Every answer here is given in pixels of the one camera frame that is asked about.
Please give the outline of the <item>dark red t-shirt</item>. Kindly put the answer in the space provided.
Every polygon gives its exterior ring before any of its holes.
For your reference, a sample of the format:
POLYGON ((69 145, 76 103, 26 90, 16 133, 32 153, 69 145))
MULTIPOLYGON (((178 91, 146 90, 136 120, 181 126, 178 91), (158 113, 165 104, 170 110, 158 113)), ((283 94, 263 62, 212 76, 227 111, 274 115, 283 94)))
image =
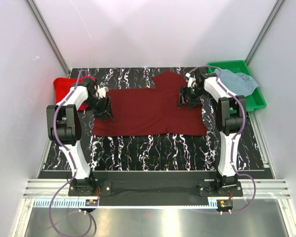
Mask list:
POLYGON ((153 78, 154 88, 113 89, 114 119, 95 119, 93 135, 104 137, 146 136, 165 133, 205 136, 207 127, 202 107, 179 107, 180 88, 187 82, 182 75, 166 71, 153 78))

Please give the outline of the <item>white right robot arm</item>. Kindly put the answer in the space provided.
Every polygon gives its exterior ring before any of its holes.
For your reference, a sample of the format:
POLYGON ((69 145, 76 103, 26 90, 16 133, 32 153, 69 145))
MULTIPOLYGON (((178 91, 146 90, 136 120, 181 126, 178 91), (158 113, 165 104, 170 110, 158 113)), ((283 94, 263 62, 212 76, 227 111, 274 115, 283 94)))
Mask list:
POLYGON ((200 67, 186 73, 187 85, 180 87, 178 107, 187 104, 189 109, 200 105, 200 96, 208 92, 217 102, 216 128, 221 136, 221 153, 217 172, 212 182, 199 183, 204 194, 216 193, 228 196, 237 188, 238 171, 236 168, 238 144, 246 123, 246 97, 236 95, 220 79, 218 73, 200 73, 200 67))

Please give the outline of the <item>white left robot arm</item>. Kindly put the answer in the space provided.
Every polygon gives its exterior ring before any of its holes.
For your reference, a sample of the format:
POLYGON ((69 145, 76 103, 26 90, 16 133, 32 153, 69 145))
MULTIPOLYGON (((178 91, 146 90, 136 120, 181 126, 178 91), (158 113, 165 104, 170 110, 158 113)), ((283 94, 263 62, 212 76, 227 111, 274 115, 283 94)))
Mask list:
POLYGON ((100 189, 81 147, 82 128, 78 110, 92 109, 99 119, 114 118, 107 87, 98 87, 90 77, 56 79, 56 104, 46 108, 48 137, 65 155, 72 177, 68 180, 72 194, 90 196, 100 189))

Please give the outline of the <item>folded pink t-shirt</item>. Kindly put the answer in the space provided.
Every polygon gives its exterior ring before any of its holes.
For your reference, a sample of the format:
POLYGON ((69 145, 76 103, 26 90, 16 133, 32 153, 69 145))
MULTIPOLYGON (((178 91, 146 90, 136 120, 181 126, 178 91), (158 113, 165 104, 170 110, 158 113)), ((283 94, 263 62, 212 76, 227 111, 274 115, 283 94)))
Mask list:
POLYGON ((84 79, 91 79, 92 81, 96 82, 96 78, 92 76, 84 76, 84 79))

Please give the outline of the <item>folded bright red t-shirt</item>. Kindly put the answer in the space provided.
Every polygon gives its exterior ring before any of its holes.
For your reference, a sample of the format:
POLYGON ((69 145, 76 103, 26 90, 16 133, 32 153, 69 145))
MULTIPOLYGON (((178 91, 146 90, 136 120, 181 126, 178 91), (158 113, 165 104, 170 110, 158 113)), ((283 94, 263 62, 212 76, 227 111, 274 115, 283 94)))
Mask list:
POLYGON ((55 104, 60 104, 63 99, 67 100, 66 105, 75 104, 79 111, 86 110, 89 106, 86 104, 86 99, 88 98, 87 89, 83 86, 77 86, 75 92, 67 99, 68 94, 73 92, 77 78, 57 78, 54 80, 54 88, 56 101, 55 104))

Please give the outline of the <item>light blue t-shirt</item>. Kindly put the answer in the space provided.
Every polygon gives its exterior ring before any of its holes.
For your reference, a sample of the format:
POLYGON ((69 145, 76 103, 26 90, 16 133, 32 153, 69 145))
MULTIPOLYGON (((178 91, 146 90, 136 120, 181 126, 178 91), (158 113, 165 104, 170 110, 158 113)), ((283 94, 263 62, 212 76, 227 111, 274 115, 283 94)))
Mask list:
POLYGON ((252 76, 245 73, 233 73, 227 69, 222 69, 220 80, 234 94, 245 97, 252 95, 259 88, 259 84, 252 76))

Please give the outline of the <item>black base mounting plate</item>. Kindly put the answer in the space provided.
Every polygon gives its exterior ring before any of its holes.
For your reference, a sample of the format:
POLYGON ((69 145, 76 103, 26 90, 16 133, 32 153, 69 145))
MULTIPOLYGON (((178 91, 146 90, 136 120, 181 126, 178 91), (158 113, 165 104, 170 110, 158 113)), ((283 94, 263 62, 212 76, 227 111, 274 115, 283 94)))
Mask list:
POLYGON ((241 183, 227 188, 218 189, 213 180, 98 180, 93 190, 78 189, 70 185, 69 196, 110 197, 118 194, 189 194, 200 197, 242 197, 241 183))

